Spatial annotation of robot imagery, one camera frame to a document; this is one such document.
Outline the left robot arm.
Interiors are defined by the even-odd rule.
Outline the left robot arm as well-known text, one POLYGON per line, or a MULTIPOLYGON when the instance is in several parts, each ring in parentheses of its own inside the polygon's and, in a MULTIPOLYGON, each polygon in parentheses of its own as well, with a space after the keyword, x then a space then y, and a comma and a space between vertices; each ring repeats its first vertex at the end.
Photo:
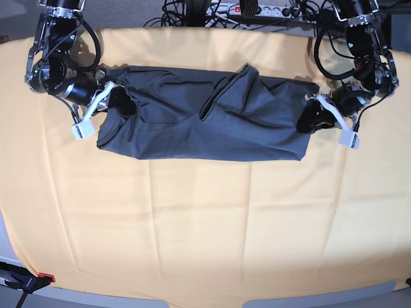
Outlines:
POLYGON ((331 1, 331 9, 324 5, 316 12, 317 36, 313 57, 319 71, 329 80, 340 81, 334 92, 311 95, 308 105, 297 123, 300 133, 314 133, 321 129, 342 128, 345 119, 353 122, 358 132, 366 110, 376 106, 374 97, 384 101, 399 87, 394 57, 381 28, 377 1, 331 1), (320 60, 322 39, 333 26, 345 29, 345 41, 354 63, 351 70, 333 74, 320 60))

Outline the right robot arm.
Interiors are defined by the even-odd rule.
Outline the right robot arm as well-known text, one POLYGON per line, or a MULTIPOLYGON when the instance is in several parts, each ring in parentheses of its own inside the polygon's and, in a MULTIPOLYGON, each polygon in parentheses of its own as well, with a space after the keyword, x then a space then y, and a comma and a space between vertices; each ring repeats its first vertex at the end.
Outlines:
POLYGON ((99 38, 84 20, 83 1, 40 1, 46 8, 39 17, 33 45, 28 53, 25 83, 38 94, 46 93, 61 101, 70 111, 75 123, 80 122, 78 109, 92 116, 114 109, 122 116, 136 111, 135 103, 123 86, 115 83, 96 107, 92 106, 105 86, 114 81, 108 70, 100 66, 99 38), (85 28, 95 48, 92 64, 82 66, 71 56, 78 30, 85 28))

